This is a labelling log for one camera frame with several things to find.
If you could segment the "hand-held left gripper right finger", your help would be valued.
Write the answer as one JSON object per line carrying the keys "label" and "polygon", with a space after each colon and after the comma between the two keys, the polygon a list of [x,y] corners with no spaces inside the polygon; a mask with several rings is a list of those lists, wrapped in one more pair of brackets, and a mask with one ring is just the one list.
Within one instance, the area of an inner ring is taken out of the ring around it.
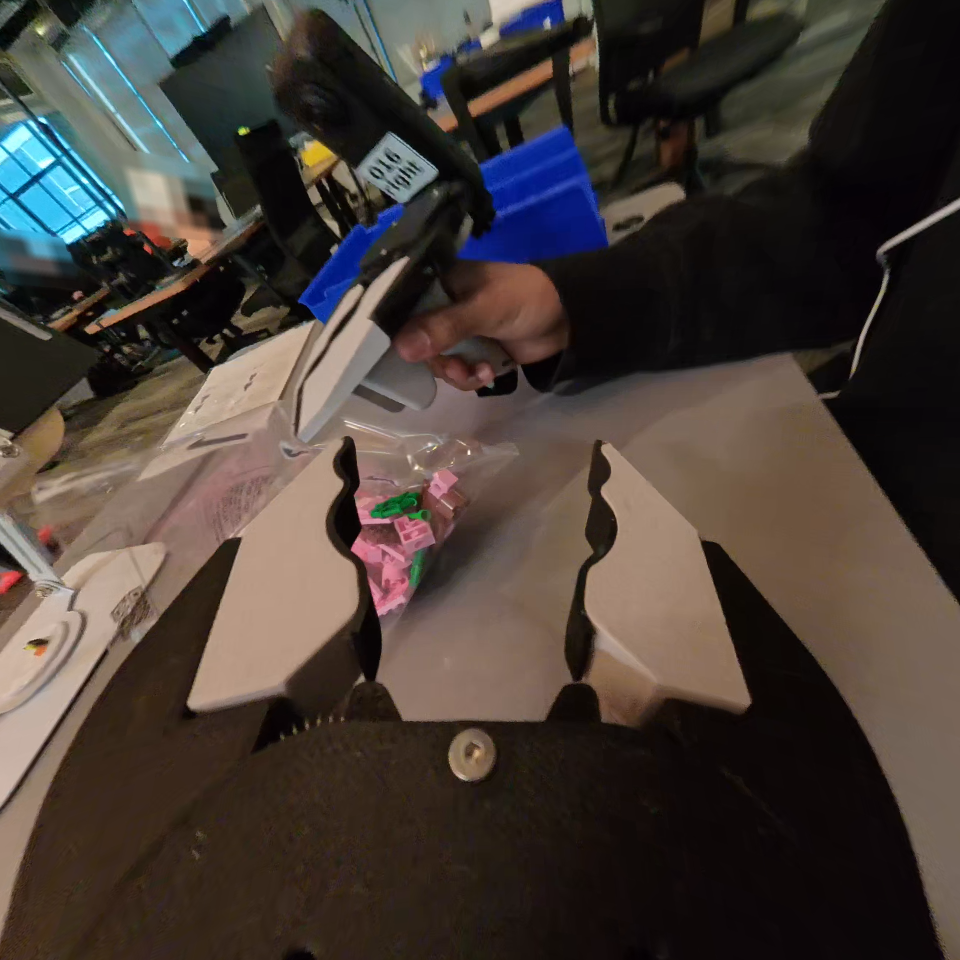
{"label": "hand-held left gripper right finger", "polygon": [[577,695],[616,726],[669,702],[744,714],[752,698],[700,534],[604,440],[586,490],[564,640]]}

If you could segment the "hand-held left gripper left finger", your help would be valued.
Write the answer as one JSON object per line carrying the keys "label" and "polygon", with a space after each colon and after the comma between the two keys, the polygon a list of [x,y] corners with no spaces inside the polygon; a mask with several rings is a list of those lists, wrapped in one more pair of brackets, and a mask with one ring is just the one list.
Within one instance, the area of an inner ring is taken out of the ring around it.
{"label": "hand-held left gripper left finger", "polygon": [[318,450],[246,525],[187,707],[287,702],[333,714],[377,678],[381,628],[364,562],[354,439]]}

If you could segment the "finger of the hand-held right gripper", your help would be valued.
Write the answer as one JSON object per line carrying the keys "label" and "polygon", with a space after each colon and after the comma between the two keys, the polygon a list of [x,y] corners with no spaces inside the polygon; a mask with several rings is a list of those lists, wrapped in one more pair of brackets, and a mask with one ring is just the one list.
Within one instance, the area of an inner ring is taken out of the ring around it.
{"label": "finger of the hand-held right gripper", "polygon": [[[402,362],[398,358],[388,359],[392,340],[375,319],[378,306],[391,292],[408,262],[408,257],[399,258],[366,286],[357,284],[362,286],[362,299],[351,317],[350,326],[342,330],[345,336],[330,350],[330,354],[324,357],[328,363],[335,359],[345,360],[347,349],[356,348],[351,362],[345,368],[345,376],[337,385],[340,388],[347,387],[351,383],[350,376],[354,376],[359,382],[342,405],[357,387],[372,393],[377,402],[388,410],[394,407],[403,410],[411,405],[409,377],[401,374]],[[297,431],[296,437],[307,444],[320,432],[322,431]]]}
{"label": "finger of the hand-held right gripper", "polygon": [[352,362],[355,346],[346,350],[344,360],[328,362],[325,357],[346,335],[344,328],[362,300],[362,286],[352,285],[324,323],[311,324],[311,332],[299,354],[287,384],[287,413],[292,431],[322,431],[359,380],[349,376],[346,387],[338,387],[346,367]]}

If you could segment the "large clear plastic bag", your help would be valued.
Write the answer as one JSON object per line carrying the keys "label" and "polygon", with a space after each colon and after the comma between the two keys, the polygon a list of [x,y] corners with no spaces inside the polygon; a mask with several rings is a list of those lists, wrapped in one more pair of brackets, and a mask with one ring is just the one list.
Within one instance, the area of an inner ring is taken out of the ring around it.
{"label": "large clear plastic bag", "polygon": [[[191,548],[196,555],[213,551],[224,541],[240,536],[324,447],[344,436],[353,439],[356,450],[359,481],[354,496],[362,478],[407,482],[441,469],[455,473],[469,504],[454,529],[486,488],[512,468],[520,455],[509,441],[486,442],[464,435],[389,429],[356,415],[333,421],[320,439],[304,443],[294,439],[280,415],[274,414],[268,427],[249,441],[182,464],[198,467],[198,476],[188,483],[168,515],[157,522],[149,540],[168,546],[180,540],[184,550]],[[425,574],[437,564],[444,545]]]}

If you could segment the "person's right forearm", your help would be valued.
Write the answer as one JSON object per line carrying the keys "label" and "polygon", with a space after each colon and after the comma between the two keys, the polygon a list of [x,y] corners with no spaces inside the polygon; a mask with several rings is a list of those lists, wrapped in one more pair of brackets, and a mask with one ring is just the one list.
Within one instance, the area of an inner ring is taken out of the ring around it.
{"label": "person's right forearm", "polygon": [[799,168],[676,202],[614,246],[540,264],[569,340],[524,374],[558,392],[850,341],[880,286],[876,250],[908,207],[890,185]]}

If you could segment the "person's right hand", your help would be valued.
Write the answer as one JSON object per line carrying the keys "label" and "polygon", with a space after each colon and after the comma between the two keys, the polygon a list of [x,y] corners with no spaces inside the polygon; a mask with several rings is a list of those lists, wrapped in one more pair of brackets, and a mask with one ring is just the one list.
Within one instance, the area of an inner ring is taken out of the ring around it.
{"label": "person's right hand", "polygon": [[498,342],[517,365],[546,361],[570,343],[558,291],[536,266],[463,261],[440,283],[449,304],[409,318],[391,344],[401,359],[426,364],[458,390],[478,391],[497,376],[487,362],[470,364],[452,354],[463,341]]}

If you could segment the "printed paper sheet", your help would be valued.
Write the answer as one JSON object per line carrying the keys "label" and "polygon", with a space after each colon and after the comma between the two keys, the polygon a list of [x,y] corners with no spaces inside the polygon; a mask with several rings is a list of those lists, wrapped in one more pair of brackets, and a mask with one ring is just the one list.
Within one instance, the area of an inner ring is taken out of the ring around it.
{"label": "printed paper sheet", "polygon": [[197,457],[242,445],[274,414],[289,421],[295,387],[323,331],[305,322],[215,366],[139,474],[145,481]]}

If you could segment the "white book stand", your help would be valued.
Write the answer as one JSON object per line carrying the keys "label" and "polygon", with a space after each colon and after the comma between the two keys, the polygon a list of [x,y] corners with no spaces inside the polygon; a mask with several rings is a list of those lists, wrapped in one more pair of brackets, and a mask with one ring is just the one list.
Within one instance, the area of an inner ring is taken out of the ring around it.
{"label": "white book stand", "polygon": [[[91,675],[138,613],[166,548],[149,543],[84,557],[60,574],[34,534],[2,511],[2,546],[23,567],[38,605],[2,645],[1,807],[15,796]],[[23,650],[49,639],[47,653]]]}

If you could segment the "blue plastic bin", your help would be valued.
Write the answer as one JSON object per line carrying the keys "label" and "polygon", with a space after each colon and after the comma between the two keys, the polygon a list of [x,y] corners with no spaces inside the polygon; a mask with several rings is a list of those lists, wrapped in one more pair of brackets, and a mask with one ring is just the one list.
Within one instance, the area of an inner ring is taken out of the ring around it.
{"label": "blue plastic bin", "polygon": [[[585,162],[566,126],[481,164],[496,209],[490,230],[462,247],[467,260],[539,263],[605,249],[606,222]],[[361,260],[402,216],[393,205],[372,226],[357,225],[298,297],[324,323],[356,281]]]}

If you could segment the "black partition panel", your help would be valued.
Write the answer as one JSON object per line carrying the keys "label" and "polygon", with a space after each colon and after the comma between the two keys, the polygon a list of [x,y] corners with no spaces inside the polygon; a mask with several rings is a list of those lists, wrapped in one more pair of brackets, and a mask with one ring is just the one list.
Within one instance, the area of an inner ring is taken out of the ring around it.
{"label": "black partition panel", "polygon": [[85,379],[100,356],[95,348],[34,322],[2,300],[2,437],[18,437]]}

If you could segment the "black office chair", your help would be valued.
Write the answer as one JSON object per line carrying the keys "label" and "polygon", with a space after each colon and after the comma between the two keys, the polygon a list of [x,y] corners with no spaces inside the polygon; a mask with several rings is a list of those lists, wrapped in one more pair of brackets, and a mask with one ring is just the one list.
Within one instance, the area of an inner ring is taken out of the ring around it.
{"label": "black office chair", "polygon": [[734,2],[730,26],[702,38],[707,2],[593,2],[599,116],[629,131],[609,185],[620,186],[640,134],[654,138],[656,169],[640,189],[675,183],[686,194],[705,190],[698,129],[722,130],[722,104],[734,90],[779,61],[804,24],[786,11],[750,19],[749,3]]}

